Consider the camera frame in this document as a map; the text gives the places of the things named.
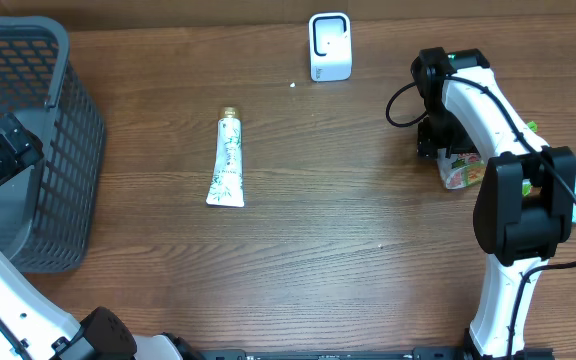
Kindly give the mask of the cup noodles container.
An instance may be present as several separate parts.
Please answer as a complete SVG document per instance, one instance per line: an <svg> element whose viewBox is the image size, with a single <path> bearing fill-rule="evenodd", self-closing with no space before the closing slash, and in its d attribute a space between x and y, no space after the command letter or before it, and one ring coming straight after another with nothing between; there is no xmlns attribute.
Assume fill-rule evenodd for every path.
<svg viewBox="0 0 576 360"><path fill-rule="evenodd" d="M478 153L456 153L447 156L446 149L438 150L439 174L448 190L472 186L483 180L486 165Z"/></svg>

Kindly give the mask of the colourful candy bag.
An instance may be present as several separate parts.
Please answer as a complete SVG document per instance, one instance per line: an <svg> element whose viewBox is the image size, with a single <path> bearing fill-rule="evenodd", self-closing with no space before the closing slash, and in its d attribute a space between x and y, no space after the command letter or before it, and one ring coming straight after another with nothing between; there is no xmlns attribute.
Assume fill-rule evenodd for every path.
<svg viewBox="0 0 576 360"><path fill-rule="evenodd" d="M530 121L527 123L527 126L533 131L538 131L538 125L534 121ZM527 196L532 191L532 185L529 180L524 180L522 183L522 195Z"/></svg>

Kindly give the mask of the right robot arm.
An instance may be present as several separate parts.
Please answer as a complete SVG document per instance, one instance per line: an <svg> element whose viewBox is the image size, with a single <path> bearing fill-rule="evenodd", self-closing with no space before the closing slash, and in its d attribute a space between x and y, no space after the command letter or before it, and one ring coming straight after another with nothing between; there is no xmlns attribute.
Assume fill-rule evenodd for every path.
<svg viewBox="0 0 576 360"><path fill-rule="evenodd" d="M424 49L411 74L425 106L419 156L476 153L486 165L473 211L486 272L462 354L549 359L550 352L526 350L523 327L539 268L571 233L575 155L567 147L549 146L529 129L477 49Z"/></svg>

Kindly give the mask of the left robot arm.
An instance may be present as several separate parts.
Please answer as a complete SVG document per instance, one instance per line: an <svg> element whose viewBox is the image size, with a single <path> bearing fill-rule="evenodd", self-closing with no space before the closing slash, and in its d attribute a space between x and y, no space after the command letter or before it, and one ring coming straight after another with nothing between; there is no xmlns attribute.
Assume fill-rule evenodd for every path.
<svg viewBox="0 0 576 360"><path fill-rule="evenodd" d="M43 144L12 114L0 119L0 186L43 158ZM0 251L0 359L198 359L168 333L134 336L109 309L82 321L34 288Z"/></svg>

